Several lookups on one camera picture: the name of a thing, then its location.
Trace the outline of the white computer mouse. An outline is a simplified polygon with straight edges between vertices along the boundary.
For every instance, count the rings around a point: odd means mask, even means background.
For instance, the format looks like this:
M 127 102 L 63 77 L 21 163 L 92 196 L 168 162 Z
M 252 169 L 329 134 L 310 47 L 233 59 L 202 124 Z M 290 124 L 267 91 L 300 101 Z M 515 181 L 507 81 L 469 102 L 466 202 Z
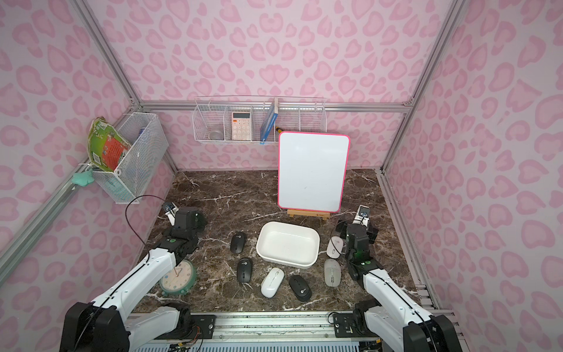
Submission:
M 261 284 L 261 293 L 267 299 L 272 299 L 278 292 L 284 280 L 284 271 L 281 268 L 272 268 Z

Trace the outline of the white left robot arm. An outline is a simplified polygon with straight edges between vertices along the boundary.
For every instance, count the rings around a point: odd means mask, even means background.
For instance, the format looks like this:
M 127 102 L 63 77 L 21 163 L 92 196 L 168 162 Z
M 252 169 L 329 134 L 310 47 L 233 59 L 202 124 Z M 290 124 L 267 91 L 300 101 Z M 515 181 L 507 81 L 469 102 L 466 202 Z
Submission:
M 152 340 L 190 343 L 211 335 L 183 303 L 130 317 L 156 284 L 165 293 L 184 294 L 196 281 L 196 269 L 186 258 L 198 249 L 207 221 L 196 208 L 176 208 L 171 203 L 167 207 L 171 225 L 147 256 L 92 302 L 78 302 L 67 311 L 61 351 L 134 351 Z

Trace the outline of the black mouse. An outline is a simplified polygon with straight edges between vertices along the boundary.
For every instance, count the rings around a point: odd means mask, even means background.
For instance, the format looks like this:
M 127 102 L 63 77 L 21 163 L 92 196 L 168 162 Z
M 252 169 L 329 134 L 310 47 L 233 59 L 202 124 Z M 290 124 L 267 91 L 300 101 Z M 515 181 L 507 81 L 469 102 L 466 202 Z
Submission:
M 243 252 L 246 245 L 247 234 L 244 232 L 236 232 L 231 238 L 230 252 L 239 255 Z
M 251 258 L 242 258 L 237 264 L 237 281 L 249 283 L 252 279 L 253 262 Z
M 312 290 L 301 275 L 292 275 L 289 278 L 290 288 L 300 302 L 307 302 L 312 298 Z

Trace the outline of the grey white mouse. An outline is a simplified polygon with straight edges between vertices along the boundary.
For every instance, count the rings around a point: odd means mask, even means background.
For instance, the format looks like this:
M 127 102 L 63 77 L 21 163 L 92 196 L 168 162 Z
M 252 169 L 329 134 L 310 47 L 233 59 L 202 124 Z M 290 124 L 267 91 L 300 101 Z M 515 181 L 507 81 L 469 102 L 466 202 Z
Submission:
M 324 262 L 324 280 L 328 287 L 338 287 L 341 283 L 342 271 L 340 264 L 335 259 Z

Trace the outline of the white ribbed mouse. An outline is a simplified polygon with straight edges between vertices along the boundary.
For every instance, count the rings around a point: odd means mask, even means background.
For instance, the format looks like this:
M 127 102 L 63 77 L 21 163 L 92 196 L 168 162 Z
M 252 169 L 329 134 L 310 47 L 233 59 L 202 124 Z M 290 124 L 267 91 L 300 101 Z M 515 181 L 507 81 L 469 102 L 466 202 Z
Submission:
M 326 254 L 331 259 L 339 259 L 344 248 L 344 241 L 339 236 L 332 236 L 328 242 Z

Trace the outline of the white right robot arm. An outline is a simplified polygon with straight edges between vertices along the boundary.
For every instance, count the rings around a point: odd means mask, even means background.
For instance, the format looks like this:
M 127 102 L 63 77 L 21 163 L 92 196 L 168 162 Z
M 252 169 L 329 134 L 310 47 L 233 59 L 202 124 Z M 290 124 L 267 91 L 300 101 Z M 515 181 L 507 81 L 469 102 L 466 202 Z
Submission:
M 377 229 L 369 223 L 369 208 L 360 205 L 352 221 L 339 221 L 344 258 L 353 281 L 373 297 L 356 305 L 356 326 L 383 340 L 392 351 L 461 351 L 453 323 L 434 315 L 399 288 L 371 255 Z

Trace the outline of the white storage box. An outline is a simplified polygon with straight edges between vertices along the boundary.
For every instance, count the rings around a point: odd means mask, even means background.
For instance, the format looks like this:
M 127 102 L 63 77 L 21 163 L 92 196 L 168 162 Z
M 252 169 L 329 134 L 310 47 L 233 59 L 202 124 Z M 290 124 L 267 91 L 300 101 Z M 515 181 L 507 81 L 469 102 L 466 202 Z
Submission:
M 319 246 L 320 236 L 316 230 L 270 221 L 260 231 L 256 251 L 270 263 L 308 269 L 318 259 Z

